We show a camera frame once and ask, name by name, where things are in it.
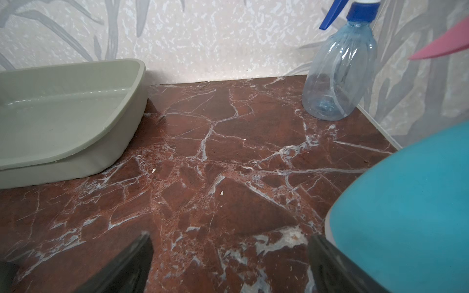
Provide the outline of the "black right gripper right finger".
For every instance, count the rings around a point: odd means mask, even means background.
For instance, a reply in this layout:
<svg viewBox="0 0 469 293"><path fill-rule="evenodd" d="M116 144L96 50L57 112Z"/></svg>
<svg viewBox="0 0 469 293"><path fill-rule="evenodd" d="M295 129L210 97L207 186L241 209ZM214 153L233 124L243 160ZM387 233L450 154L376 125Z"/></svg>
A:
<svg viewBox="0 0 469 293"><path fill-rule="evenodd" d="M310 237L308 256L319 293L387 292L322 235Z"/></svg>

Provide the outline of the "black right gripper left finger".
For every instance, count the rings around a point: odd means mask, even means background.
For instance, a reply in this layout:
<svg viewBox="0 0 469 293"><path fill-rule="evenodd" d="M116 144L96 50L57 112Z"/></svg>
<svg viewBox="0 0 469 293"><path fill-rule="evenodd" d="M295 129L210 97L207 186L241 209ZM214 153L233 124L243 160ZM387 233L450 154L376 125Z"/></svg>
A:
<svg viewBox="0 0 469 293"><path fill-rule="evenodd" d="M142 293L151 269L153 253L150 233L143 232L75 291L77 293Z"/></svg>

